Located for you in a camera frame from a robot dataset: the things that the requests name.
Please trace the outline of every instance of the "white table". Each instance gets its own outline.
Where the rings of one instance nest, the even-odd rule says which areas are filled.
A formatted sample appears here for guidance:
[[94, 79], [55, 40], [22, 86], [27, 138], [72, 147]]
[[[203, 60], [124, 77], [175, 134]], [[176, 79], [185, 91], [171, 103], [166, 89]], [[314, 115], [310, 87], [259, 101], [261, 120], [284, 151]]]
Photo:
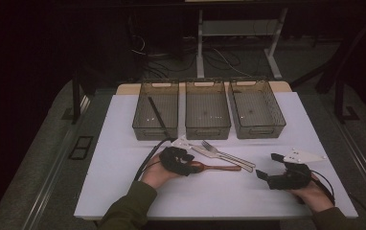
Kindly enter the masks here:
[[[285, 166], [270, 159], [270, 153], [282, 155], [293, 148], [326, 156], [311, 125], [306, 110], [296, 93], [289, 88], [272, 87], [287, 125], [277, 139], [239, 140], [234, 126], [228, 140], [213, 141], [219, 150], [254, 162], [257, 169], [269, 174], [280, 174]], [[101, 219], [109, 206], [124, 196], [136, 171], [157, 141], [137, 141], [132, 120], [138, 100], [139, 86], [126, 85], [113, 96], [103, 124], [95, 153], [80, 194], [75, 216]], [[184, 134], [184, 90], [180, 90], [179, 135]], [[204, 157], [189, 150], [195, 160], [207, 165], [229, 165], [228, 162]], [[330, 160], [309, 163], [312, 170], [325, 175], [331, 182], [336, 206], [348, 218], [357, 212], [341, 184]], [[267, 183], [254, 172], [206, 171], [182, 176], [168, 182], [158, 191], [149, 210], [149, 219], [297, 219], [310, 216], [309, 208], [298, 204], [284, 191], [269, 190]]]

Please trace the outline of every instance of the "metal utensil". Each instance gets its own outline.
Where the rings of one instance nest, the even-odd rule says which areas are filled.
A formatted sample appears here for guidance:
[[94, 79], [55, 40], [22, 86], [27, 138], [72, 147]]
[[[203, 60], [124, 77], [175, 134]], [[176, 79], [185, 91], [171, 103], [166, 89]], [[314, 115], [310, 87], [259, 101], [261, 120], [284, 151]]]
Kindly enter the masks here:
[[198, 153], [201, 153], [209, 158], [218, 158], [218, 159], [221, 159], [221, 160], [224, 160], [224, 161], [228, 161], [228, 162], [231, 162], [235, 165], [238, 165], [238, 166], [241, 166], [243, 169], [249, 171], [250, 173], [254, 171], [254, 168], [248, 166], [248, 165], [245, 165], [245, 164], [242, 164], [241, 162], [239, 161], [236, 161], [232, 158], [229, 158], [229, 157], [226, 157], [226, 156], [223, 156], [223, 155], [218, 155], [216, 153], [213, 153], [211, 151], [208, 151], [202, 147], [198, 147], [198, 146], [193, 146], [192, 145], [192, 150], [195, 150], [196, 152]]
[[241, 158], [238, 158], [238, 157], [236, 157], [236, 156], [230, 155], [230, 154], [228, 154], [228, 153], [222, 152], [222, 151], [218, 150], [216, 147], [214, 147], [213, 145], [211, 145], [210, 143], [208, 143], [208, 142], [206, 142], [206, 141], [202, 141], [202, 142], [201, 142], [201, 145], [202, 145], [206, 150], [208, 150], [208, 151], [210, 151], [210, 152], [213, 152], [213, 153], [216, 153], [216, 154], [220, 154], [220, 155], [223, 155], [223, 156], [226, 156], [226, 157], [232, 158], [232, 159], [234, 159], [234, 160], [236, 160], [236, 161], [239, 161], [239, 162], [241, 162], [242, 164], [248, 165], [248, 166], [250, 166], [250, 167], [252, 167], [252, 168], [255, 168], [255, 167], [256, 167], [256, 165], [255, 165], [254, 163], [249, 162], [249, 161], [246, 161], [246, 160], [243, 160], [243, 159], [241, 159]]
[[250, 173], [254, 171], [253, 167], [250, 167], [249, 165], [243, 164], [233, 158], [224, 156], [222, 154], [217, 154], [217, 153], [213, 153], [211, 151], [206, 150], [204, 147], [202, 146], [195, 146], [193, 144], [191, 144], [187, 139], [186, 136], [183, 135], [181, 137], [179, 137], [178, 139], [176, 139], [175, 141], [172, 142], [172, 146], [173, 147], [177, 147], [177, 148], [181, 148], [183, 150], [195, 150], [196, 152], [205, 155], [209, 158], [217, 158], [217, 159], [221, 159], [224, 161], [228, 161], [230, 163], [233, 163], [235, 165], [241, 166], [243, 169], [249, 171]]
[[208, 166], [198, 161], [191, 161], [188, 163], [190, 166], [198, 168], [196, 173], [201, 173], [206, 170], [220, 170], [220, 171], [240, 171], [240, 166]]

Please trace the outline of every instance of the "person's right hand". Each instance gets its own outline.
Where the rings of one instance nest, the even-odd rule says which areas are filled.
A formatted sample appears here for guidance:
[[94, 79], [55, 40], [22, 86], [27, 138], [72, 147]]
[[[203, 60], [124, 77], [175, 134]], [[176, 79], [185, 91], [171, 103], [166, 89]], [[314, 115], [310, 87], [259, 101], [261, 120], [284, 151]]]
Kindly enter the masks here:
[[166, 170], [159, 159], [159, 153], [156, 153], [147, 163], [141, 181], [150, 185], [153, 189], [160, 188], [168, 180], [180, 176], [174, 172]]
[[[311, 174], [313, 179], [318, 180], [317, 176]], [[311, 181], [307, 187], [298, 190], [288, 190], [291, 194], [299, 196], [305, 201], [313, 213], [322, 212], [334, 207], [324, 191]]]

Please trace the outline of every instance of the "sleeve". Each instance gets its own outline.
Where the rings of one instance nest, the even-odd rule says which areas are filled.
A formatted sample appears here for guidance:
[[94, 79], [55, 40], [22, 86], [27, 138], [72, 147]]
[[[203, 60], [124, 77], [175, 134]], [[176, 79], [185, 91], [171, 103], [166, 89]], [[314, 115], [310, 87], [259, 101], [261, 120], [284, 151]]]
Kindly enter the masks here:
[[157, 193], [144, 182], [134, 181], [128, 193], [111, 205], [99, 224], [100, 230], [140, 229]]
[[336, 207], [314, 214], [312, 221], [317, 230], [357, 230], [352, 220], [346, 218]]

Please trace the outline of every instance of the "fork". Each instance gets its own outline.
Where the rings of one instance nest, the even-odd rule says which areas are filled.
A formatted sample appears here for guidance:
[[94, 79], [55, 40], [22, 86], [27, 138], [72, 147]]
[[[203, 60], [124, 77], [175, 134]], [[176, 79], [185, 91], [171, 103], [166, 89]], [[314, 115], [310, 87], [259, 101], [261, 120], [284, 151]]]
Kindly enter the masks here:
[[208, 151], [210, 152], [213, 152], [213, 153], [216, 153], [216, 154], [220, 154], [222, 156], [225, 156], [225, 157], [228, 157], [228, 158], [231, 158], [233, 160], [236, 160], [236, 161], [239, 161], [241, 162], [242, 164], [244, 165], [247, 165], [249, 167], [252, 167], [252, 168], [255, 168], [256, 165], [254, 163], [251, 163], [249, 161], [246, 161], [246, 160], [243, 160], [243, 159], [240, 159], [236, 156], [233, 156], [233, 155], [230, 155], [228, 153], [225, 153], [225, 152], [222, 152], [222, 151], [219, 151], [216, 147], [212, 146], [210, 143], [206, 142], [206, 141], [202, 141], [201, 142], [201, 145]]
[[193, 144], [191, 144], [187, 139], [186, 136], [183, 135], [181, 137], [179, 137], [177, 140], [172, 142], [172, 146], [173, 147], [177, 147], [177, 148], [181, 148], [183, 150], [195, 150], [198, 153], [205, 155], [209, 158], [217, 158], [217, 159], [221, 159], [224, 161], [228, 161], [230, 163], [233, 163], [235, 165], [241, 166], [243, 169], [249, 171], [250, 173], [254, 171], [254, 168], [243, 164], [241, 162], [239, 162], [238, 160], [235, 160], [234, 158], [228, 157], [228, 156], [224, 156], [221, 153], [215, 153], [209, 150], [206, 150], [204, 147], [202, 146], [195, 146]]

